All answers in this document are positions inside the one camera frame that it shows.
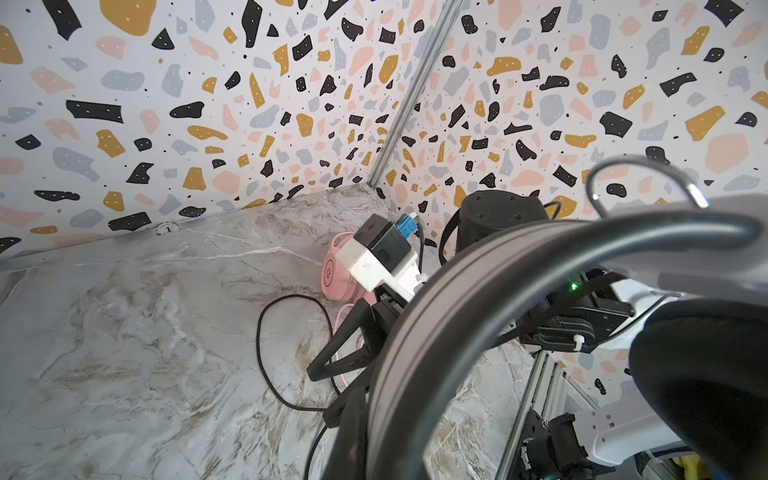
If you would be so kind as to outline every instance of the metal hook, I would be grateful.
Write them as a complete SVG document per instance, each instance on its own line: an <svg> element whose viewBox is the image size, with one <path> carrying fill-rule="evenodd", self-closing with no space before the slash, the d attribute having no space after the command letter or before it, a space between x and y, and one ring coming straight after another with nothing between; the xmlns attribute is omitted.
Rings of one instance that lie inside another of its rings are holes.
<svg viewBox="0 0 768 480"><path fill-rule="evenodd" d="M678 170L671 165L662 164L659 161L649 160L646 157L640 155L627 155L622 157L613 157L604 162L599 163L593 168L587 176L587 198L592 207L598 212L601 218L608 218L608 210L603 207L603 203L600 201L600 195L594 192L594 180L598 173L608 167L614 165L631 164L640 165L641 167L647 167L651 170L661 172L667 175L670 179L674 180L674 183L680 186L685 191L686 196L690 199L691 203L696 208L707 208L710 203L707 198L701 193L699 187L682 171Z"/></svg>

